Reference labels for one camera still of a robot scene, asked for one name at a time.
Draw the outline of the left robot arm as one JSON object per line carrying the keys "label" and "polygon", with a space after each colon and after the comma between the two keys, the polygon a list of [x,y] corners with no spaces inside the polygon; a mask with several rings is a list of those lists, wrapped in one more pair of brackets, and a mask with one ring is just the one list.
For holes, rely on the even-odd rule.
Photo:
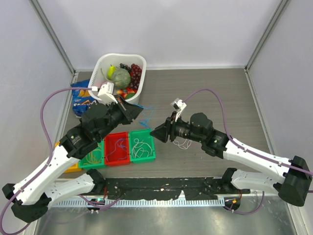
{"label": "left robot arm", "polygon": [[42,217],[53,205],[78,194],[100,195],[105,179],[96,169],[58,186],[53,182],[69,167],[95,150],[118,125],[131,124],[142,108],[121,96],[111,104],[92,104],[82,114],[80,124],[70,129],[52,154],[28,177],[17,184],[6,184],[2,191],[14,216],[26,223]]}

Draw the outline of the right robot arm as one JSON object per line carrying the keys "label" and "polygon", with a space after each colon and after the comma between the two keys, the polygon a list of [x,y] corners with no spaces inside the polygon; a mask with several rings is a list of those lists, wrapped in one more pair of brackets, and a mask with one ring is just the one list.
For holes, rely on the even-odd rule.
{"label": "right robot arm", "polygon": [[305,204],[313,177],[303,158],[279,157],[243,144],[214,129],[213,122],[204,113],[193,114],[190,121],[185,122],[173,112],[150,135],[163,143],[177,137],[199,142],[209,156],[238,162],[255,170],[227,169],[221,180],[221,188],[226,193],[253,189],[278,195],[294,206]]}

